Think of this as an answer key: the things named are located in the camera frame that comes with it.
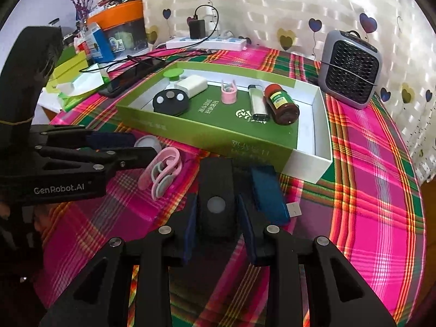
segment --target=black charger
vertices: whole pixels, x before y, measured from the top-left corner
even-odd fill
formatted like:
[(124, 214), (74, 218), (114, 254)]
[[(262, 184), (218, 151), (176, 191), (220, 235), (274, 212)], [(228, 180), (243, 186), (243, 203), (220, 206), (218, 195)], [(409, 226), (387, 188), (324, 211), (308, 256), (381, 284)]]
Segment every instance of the black charger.
[(204, 39), (206, 38), (206, 23), (204, 19), (198, 19), (194, 16), (189, 25), (189, 37), (191, 39)]

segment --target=white charger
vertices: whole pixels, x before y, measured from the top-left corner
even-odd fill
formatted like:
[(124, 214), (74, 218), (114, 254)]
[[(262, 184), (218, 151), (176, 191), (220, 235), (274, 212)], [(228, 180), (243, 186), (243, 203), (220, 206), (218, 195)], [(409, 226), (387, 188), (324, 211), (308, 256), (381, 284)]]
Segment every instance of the white charger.
[(177, 82), (174, 88), (184, 91), (188, 98), (192, 98), (208, 88), (208, 80), (202, 76), (191, 75)]

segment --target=pink object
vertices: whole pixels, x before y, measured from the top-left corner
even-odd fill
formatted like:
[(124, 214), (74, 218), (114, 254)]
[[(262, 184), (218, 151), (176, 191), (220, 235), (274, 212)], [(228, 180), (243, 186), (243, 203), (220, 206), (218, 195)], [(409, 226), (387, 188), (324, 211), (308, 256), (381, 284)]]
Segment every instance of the pink object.
[(224, 104), (233, 104), (236, 102), (236, 92), (238, 89), (236, 88), (235, 82), (233, 81), (231, 84), (224, 85), (221, 82), (221, 102)]
[(182, 166), (179, 150), (175, 147), (167, 147), (158, 153), (141, 174), (138, 179), (138, 188), (145, 190), (153, 183), (151, 198), (157, 201), (182, 171)]

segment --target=green round lid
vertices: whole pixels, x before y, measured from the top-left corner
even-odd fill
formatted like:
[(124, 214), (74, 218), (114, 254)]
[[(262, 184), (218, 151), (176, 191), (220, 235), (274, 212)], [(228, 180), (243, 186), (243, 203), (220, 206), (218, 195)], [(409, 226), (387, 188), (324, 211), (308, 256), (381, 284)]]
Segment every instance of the green round lid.
[(169, 69), (163, 73), (163, 77), (167, 77), (170, 81), (178, 81), (183, 71), (183, 69)]

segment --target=white curtain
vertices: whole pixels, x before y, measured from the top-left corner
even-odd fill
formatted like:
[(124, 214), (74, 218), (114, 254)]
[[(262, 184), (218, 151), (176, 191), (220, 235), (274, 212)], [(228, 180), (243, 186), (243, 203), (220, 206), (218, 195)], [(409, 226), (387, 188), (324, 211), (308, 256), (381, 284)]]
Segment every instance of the white curtain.
[[(143, 0), (152, 44), (188, 36), (187, 18), (197, 6), (213, 4), (219, 31), (320, 60), (326, 35), (333, 29), (356, 30), (381, 51), (383, 69), (377, 93), (395, 120), (413, 158), (420, 183), (436, 172), (435, 111), (436, 36), (414, 0)], [(359, 21), (365, 13), (377, 29), (366, 34)], [(199, 9), (206, 22), (216, 21), (211, 8)], [(321, 21), (322, 27), (317, 30)]]

